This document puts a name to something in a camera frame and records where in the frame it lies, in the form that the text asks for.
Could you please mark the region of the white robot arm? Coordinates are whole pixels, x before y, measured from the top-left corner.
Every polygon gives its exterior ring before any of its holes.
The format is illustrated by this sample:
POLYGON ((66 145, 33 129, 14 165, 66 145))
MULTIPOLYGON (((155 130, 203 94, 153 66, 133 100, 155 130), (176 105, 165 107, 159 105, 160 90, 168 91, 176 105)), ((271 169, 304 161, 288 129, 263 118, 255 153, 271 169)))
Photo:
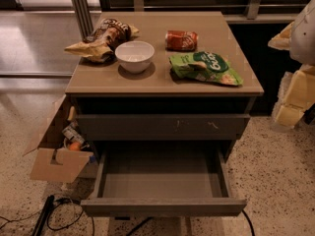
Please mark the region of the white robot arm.
POLYGON ((274 36, 268 46, 287 50, 290 58, 301 64, 293 74, 283 76, 272 113, 275 125, 288 130, 315 104, 315 0, 274 36))

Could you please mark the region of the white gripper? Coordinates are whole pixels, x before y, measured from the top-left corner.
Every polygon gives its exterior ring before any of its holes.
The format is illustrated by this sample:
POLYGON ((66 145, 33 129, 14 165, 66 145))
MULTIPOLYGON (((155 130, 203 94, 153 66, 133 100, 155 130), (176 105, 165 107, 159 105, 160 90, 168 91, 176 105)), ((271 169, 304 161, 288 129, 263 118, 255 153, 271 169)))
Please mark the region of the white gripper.
MULTIPOLYGON (((268 46, 277 50, 290 50, 292 27, 293 22, 274 36, 268 42, 268 46)), ((308 110, 315 103, 314 66, 302 65, 293 74, 284 97, 284 103, 293 107, 282 105, 276 115, 276 122, 283 126, 294 127, 303 117, 303 111, 308 110)))

